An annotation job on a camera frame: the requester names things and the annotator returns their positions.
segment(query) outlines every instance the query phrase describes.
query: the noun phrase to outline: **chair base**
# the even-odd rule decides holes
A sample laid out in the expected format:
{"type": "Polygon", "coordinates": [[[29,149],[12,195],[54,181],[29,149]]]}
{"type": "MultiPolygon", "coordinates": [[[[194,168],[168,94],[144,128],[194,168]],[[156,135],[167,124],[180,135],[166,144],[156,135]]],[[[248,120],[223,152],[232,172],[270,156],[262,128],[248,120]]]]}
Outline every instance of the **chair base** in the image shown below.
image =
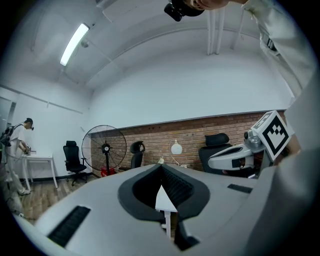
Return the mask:
{"type": "Polygon", "coordinates": [[[74,185],[75,185],[75,182],[76,182],[77,180],[79,180],[79,179],[80,179],[80,180],[83,180],[84,183],[87,183],[88,177],[87,177],[87,175],[85,175],[85,174],[86,174],[85,172],[77,172],[77,173],[75,173],[74,175],[72,175],[73,181],[72,181],[72,183],[71,183],[71,186],[74,186],[74,185]]]}

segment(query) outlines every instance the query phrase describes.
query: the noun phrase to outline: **black office chair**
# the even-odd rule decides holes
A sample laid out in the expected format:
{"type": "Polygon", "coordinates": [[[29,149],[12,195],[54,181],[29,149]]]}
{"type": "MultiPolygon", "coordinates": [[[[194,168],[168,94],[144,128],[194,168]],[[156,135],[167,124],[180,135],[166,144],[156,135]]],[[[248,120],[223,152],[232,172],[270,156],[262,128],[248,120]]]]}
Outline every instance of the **black office chair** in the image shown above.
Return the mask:
{"type": "Polygon", "coordinates": [[[133,154],[131,158],[131,167],[130,168],[120,167],[119,170],[127,171],[130,169],[140,167],[145,151],[146,151],[146,148],[145,148],[145,145],[143,144],[143,141],[140,140],[132,143],[130,146],[130,152],[133,154]]]}
{"type": "Polygon", "coordinates": [[[81,179],[84,181],[84,183],[87,183],[87,176],[85,176],[85,179],[83,176],[85,173],[81,173],[81,171],[87,169],[85,166],[85,159],[82,157],[82,164],[79,160],[79,147],[77,146],[77,143],[75,141],[67,140],[65,146],[63,146],[63,151],[65,154],[65,167],[66,170],[69,172],[74,173],[74,180],[72,182],[72,186],[75,185],[76,180],[81,179]]]}
{"type": "Polygon", "coordinates": [[[204,172],[211,173],[211,174],[224,175],[222,170],[212,169],[208,165],[208,159],[212,155],[232,147],[232,145],[228,144],[228,142],[229,142],[229,137],[225,133],[205,135],[206,146],[199,149],[199,157],[200,157],[204,172]]]}

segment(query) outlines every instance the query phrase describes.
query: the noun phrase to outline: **white cube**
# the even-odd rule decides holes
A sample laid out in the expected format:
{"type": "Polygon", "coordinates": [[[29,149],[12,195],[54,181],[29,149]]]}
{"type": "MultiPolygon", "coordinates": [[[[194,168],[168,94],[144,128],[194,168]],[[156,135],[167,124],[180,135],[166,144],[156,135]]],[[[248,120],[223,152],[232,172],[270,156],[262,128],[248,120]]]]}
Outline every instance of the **white cube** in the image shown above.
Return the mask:
{"type": "Polygon", "coordinates": [[[291,139],[285,122],[275,110],[265,113],[251,127],[251,130],[265,145],[272,161],[277,158],[291,139]]]}

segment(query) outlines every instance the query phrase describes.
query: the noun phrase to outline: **ceiling light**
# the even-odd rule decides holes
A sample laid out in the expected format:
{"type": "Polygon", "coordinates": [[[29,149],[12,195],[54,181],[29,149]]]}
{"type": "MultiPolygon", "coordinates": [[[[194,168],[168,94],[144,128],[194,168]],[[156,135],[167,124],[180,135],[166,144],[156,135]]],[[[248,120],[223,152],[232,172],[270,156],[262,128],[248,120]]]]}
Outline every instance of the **ceiling light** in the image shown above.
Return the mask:
{"type": "Polygon", "coordinates": [[[64,53],[62,55],[62,58],[60,60],[60,64],[63,66],[67,65],[71,54],[74,52],[75,48],[77,47],[78,43],[81,41],[81,39],[84,37],[84,35],[89,30],[89,27],[87,27],[85,24],[81,24],[76,32],[73,34],[70,42],[66,46],[64,53]]]}

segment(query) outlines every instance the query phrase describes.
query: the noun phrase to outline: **white table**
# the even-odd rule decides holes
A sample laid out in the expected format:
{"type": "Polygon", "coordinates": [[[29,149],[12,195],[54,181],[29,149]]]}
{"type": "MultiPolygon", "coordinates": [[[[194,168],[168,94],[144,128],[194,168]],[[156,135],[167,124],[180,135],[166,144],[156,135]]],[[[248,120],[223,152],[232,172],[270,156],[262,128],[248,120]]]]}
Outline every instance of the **white table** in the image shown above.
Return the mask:
{"type": "Polygon", "coordinates": [[[157,211],[164,211],[166,235],[167,237],[170,238],[171,237],[170,215],[171,215],[171,212],[176,213],[177,209],[170,201],[165,189],[162,186],[160,187],[158,194],[156,195],[155,209],[157,211]]]}
{"type": "Polygon", "coordinates": [[[54,158],[53,158],[52,154],[41,154],[41,153],[31,154],[31,155],[25,154],[22,157],[22,161],[23,161],[22,172],[23,172],[23,176],[25,178],[25,183],[26,183],[28,190],[30,190],[30,184],[28,181],[28,174],[30,176],[31,182],[32,183],[34,182],[34,180],[32,178],[32,173],[29,172],[28,162],[29,163],[48,163],[48,162],[50,162],[54,185],[55,185],[56,189],[58,188],[57,181],[56,181],[56,175],[55,175],[55,169],[54,169],[54,158]]]}

